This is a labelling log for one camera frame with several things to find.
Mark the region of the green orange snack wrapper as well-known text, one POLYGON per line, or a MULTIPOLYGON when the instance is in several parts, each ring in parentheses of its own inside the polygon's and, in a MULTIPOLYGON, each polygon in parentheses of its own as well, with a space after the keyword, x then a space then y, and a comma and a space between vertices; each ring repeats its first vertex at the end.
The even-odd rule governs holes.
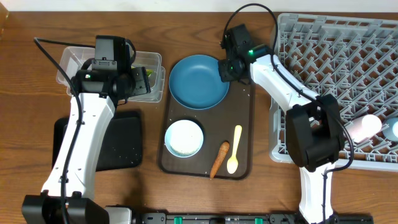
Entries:
POLYGON ((149 69, 149 68, 143 67, 143 66, 138 67, 138 66, 132 65, 131 66, 132 75, 134 77, 139 77, 141 75, 141 69, 145 69, 145 74, 147 77, 150 77, 154 73, 153 69, 149 69))

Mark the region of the dark blue plate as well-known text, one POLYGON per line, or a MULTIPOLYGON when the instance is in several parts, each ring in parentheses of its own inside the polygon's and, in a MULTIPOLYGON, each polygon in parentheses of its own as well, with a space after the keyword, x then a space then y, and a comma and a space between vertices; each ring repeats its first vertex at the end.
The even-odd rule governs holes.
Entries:
POLYGON ((169 90, 182 106, 207 110, 224 100, 229 83, 221 81, 217 59, 208 55, 191 55, 173 67, 169 90))

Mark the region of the pink white cup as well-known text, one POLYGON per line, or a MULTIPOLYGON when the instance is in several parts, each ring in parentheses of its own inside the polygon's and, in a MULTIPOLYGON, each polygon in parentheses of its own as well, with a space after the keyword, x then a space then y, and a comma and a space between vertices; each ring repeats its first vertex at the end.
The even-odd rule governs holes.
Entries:
POLYGON ((373 114, 367 114, 360 118, 356 118, 346 127, 351 139, 355 143, 360 143, 373 137, 381 128, 381 120, 373 114))

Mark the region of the light blue cup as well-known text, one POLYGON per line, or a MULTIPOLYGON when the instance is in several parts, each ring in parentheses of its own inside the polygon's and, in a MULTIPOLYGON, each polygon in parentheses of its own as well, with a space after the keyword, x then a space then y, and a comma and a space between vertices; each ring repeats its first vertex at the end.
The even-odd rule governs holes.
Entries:
POLYGON ((398 140, 398 117, 389 118, 385 120, 384 124, 387 125, 387 128, 383 130, 383 135, 386 139, 390 141, 397 142, 398 140))

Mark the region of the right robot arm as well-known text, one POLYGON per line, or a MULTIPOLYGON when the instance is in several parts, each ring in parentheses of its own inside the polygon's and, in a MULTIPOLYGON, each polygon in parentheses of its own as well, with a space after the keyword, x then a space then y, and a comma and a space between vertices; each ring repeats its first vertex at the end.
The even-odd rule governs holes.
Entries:
POLYGON ((338 102, 299 82, 279 61, 274 49, 256 45, 246 26, 223 31, 226 58, 218 62, 223 82, 248 78, 265 89, 285 116, 285 145, 300 169, 299 211, 307 223, 330 223, 331 170, 344 146, 338 102))

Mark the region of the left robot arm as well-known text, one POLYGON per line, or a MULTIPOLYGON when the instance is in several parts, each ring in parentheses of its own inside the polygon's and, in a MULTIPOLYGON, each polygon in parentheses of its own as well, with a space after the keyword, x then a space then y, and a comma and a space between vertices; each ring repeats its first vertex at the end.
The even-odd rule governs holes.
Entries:
POLYGON ((137 223, 128 206, 95 203, 95 173, 104 135, 120 101, 150 93, 145 67, 134 67, 137 51, 124 37, 97 35, 88 59, 73 77, 34 38, 68 83, 70 116, 54 167, 39 195, 26 195, 27 223, 137 223))

